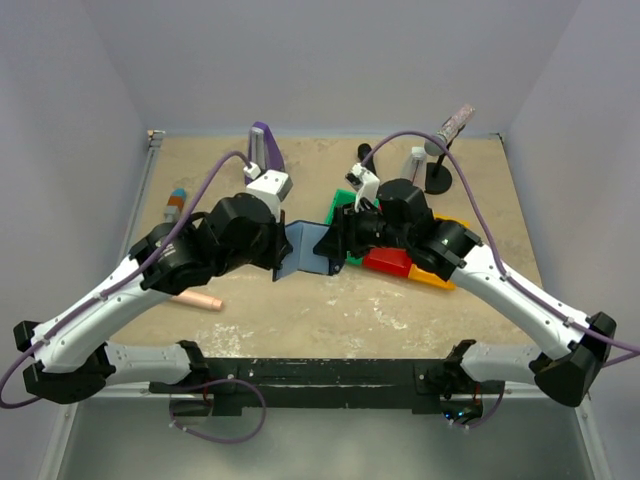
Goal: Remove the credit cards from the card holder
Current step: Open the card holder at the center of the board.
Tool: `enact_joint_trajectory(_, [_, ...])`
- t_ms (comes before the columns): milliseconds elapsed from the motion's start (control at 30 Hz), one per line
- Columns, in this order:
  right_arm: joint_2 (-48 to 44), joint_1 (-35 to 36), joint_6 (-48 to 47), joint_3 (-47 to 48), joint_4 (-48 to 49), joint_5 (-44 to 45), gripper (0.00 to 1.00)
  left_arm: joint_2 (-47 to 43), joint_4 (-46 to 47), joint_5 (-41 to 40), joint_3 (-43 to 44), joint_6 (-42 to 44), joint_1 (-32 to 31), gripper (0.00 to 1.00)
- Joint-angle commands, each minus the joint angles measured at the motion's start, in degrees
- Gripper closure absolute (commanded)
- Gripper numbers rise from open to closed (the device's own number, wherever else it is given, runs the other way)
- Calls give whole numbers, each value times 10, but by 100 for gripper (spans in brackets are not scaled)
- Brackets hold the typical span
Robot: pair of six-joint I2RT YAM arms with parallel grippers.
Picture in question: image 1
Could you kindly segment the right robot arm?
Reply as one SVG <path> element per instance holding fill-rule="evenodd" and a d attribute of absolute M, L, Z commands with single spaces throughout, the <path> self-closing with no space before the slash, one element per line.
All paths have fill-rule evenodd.
<path fill-rule="evenodd" d="M 400 249 L 421 270 L 483 300 L 534 342 L 515 347 L 461 342 L 444 362 L 447 388 L 472 381 L 518 382 L 537 386 L 564 406 L 581 404 L 608 360 L 616 330 L 611 317 L 569 307 L 499 264 L 490 246 L 466 226 L 435 218 L 408 180 L 381 183 L 353 173 L 346 180 L 356 199 L 335 208 L 315 254 L 342 261 L 376 247 Z"/>

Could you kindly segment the blue card holder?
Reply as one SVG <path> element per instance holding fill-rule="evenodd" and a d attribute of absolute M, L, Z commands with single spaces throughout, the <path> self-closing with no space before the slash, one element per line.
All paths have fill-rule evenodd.
<path fill-rule="evenodd" d="M 288 224 L 285 234 L 292 251 L 284 257 L 281 267 L 273 272 L 272 280 L 276 282 L 296 272 L 332 276 L 334 267 L 331 261 L 314 252 L 314 247 L 328 230 L 328 225 L 301 220 Z"/>

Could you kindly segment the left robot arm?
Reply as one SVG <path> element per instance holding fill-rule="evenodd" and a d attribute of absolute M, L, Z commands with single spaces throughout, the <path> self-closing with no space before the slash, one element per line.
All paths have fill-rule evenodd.
<path fill-rule="evenodd" d="M 127 347 L 110 337 L 154 306 L 241 266 L 275 271 L 291 250 L 280 200 L 250 193 L 225 197 L 211 212 L 156 226 L 67 311 L 15 327 L 17 347 L 34 360 L 22 372 L 26 391 L 71 404 L 108 385 L 196 384 L 208 369 L 195 343 Z"/>

